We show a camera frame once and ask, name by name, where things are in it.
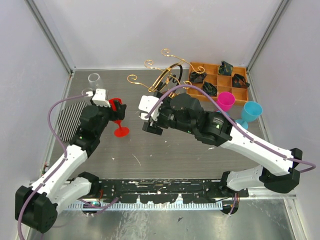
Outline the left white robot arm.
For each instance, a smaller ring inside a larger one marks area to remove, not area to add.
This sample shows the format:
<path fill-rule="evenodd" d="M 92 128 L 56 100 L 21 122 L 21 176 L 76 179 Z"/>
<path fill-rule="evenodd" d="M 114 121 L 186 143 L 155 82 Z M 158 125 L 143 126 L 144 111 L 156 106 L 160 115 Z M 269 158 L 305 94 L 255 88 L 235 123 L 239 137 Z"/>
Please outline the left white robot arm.
<path fill-rule="evenodd" d="M 63 184 L 84 163 L 100 144 L 100 137 L 109 122 L 125 118 L 126 104 L 118 99 L 110 106 L 87 105 L 81 111 L 79 124 L 63 155 L 36 182 L 21 186 L 15 193 L 15 219 L 20 239 L 22 225 L 44 234 L 50 230 L 58 214 L 75 200 L 99 195 L 99 178 L 89 172 L 80 173 L 69 185 Z"/>

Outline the clear wine glass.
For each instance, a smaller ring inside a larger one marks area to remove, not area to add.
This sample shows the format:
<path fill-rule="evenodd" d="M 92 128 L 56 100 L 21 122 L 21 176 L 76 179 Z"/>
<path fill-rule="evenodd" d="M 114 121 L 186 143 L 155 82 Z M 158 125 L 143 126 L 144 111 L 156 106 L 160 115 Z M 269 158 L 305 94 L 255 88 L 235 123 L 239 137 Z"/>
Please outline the clear wine glass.
<path fill-rule="evenodd" d="M 91 73 L 87 79 L 91 89 L 97 90 L 104 88 L 103 80 L 98 73 Z"/>
<path fill-rule="evenodd" d="M 90 93 L 93 92 L 93 89 L 90 87 L 86 87 L 85 89 L 82 90 L 81 94 L 82 95 L 90 95 Z"/>

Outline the black white striped cloth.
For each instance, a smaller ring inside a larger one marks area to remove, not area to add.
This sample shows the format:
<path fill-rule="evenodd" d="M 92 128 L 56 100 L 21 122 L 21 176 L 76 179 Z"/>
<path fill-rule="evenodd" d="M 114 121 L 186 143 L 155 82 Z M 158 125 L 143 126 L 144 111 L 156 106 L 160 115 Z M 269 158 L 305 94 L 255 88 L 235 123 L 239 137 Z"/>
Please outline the black white striped cloth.
<path fill-rule="evenodd" d="M 86 101 L 73 103 L 60 111 L 58 116 L 59 137 L 63 143 L 71 141 L 79 125 L 82 111 L 89 106 Z"/>

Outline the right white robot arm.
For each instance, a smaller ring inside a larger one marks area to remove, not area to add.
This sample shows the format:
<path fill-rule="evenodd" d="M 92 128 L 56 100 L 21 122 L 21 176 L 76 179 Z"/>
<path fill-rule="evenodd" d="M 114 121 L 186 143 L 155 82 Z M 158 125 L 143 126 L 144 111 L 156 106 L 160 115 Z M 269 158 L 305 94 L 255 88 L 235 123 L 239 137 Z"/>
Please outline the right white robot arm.
<path fill-rule="evenodd" d="M 141 97 L 138 108 L 144 120 L 143 130 L 161 135 L 175 129 L 191 135 L 203 144 L 237 152 L 258 166 L 242 171 L 225 171 L 219 191 L 225 197 L 247 188 L 265 187 L 286 194 L 300 183 L 300 172 L 293 158 L 301 159 L 298 148 L 283 149 L 255 136 L 217 111 L 207 111 L 198 99 L 186 93 L 165 97 L 157 105 L 157 96 Z"/>

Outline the pink wine glass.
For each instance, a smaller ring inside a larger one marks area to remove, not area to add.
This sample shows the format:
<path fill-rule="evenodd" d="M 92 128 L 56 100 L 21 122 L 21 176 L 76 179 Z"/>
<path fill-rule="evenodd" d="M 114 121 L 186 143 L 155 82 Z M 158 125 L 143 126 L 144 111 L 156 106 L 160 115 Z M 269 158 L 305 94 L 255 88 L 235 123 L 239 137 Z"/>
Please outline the pink wine glass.
<path fill-rule="evenodd" d="M 224 111 L 228 112 L 236 102 L 235 96 L 231 92 L 220 92 L 217 96 L 216 103 Z"/>

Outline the red wine glass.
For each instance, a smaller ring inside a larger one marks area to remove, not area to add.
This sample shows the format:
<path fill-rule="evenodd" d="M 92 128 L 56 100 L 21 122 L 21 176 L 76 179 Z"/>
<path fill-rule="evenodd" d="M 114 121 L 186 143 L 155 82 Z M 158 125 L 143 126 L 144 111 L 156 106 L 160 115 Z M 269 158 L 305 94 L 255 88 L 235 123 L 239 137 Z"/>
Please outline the red wine glass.
<path fill-rule="evenodd" d="M 118 109 L 120 109 L 119 107 L 117 107 L 118 104 L 122 104 L 122 100 L 120 98 L 111 98 L 109 100 L 109 103 L 111 105 L 111 108 L 113 111 L 117 111 Z M 122 138 L 122 137 L 125 137 L 127 136 L 129 133 L 130 133 L 130 130 L 128 127 L 122 127 L 122 120 L 120 119 L 117 119 L 114 121 L 115 124 L 118 125 L 118 128 L 114 131 L 114 135 L 117 137 L 117 138 Z"/>

